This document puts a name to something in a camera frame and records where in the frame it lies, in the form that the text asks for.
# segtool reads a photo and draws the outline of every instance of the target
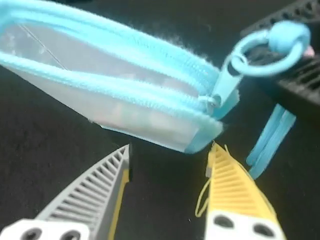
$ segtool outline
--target blue plastic ring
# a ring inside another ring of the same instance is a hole
[[[261,30],[254,32],[243,38],[234,48],[235,53],[244,54],[248,50],[268,43],[268,30]],[[252,66],[243,63],[238,57],[233,57],[231,64],[239,73],[251,77],[267,77],[282,73],[293,65],[295,65],[301,58],[305,51],[304,44],[297,41],[292,47],[290,53],[283,59],[264,66]]]

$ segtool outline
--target translucent pouch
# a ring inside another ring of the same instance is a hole
[[[0,64],[103,128],[195,153],[239,101],[212,112],[216,67],[112,20],[40,0],[0,10]]]

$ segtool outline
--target blue key ring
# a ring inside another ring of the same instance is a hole
[[[295,65],[310,45],[311,33],[302,23],[292,21],[277,22],[270,30],[261,30],[244,37],[233,49],[237,54],[231,60],[233,68],[244,76],[268,77],[282,73]],[[259,45],[268,45],[273,52],[285,57],[277,62],[253,66],[245,64],[239,55]]]

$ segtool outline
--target zipper slider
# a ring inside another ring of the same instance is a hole
[[[231,53],[226,57],[211,94],[212,102],[216,108],[220,108],[225,104],[228,97],[234,92],[244,77],[243,74],[233,68],[233,58],[239,59],[245,65],[248,64],[246,57],[242,54]]]

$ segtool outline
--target dark background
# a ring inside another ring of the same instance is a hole
[[[183,45],[220,66],[243,28],[290,2],[101,0],[78,6]],[[103,130],[8,70],[0,71],[0,229],[34,218],[96,161],[133,143],[133,182],[125,188],[115,239],[203,239],[205,219],[195,218],[194,211],[207,149],[185,155]],[[240,93],[217,141],[243,162],[275,103],[249,80]],[[298,119],[257,181],[289,240],[320,239],[319,141],[317,130]]]

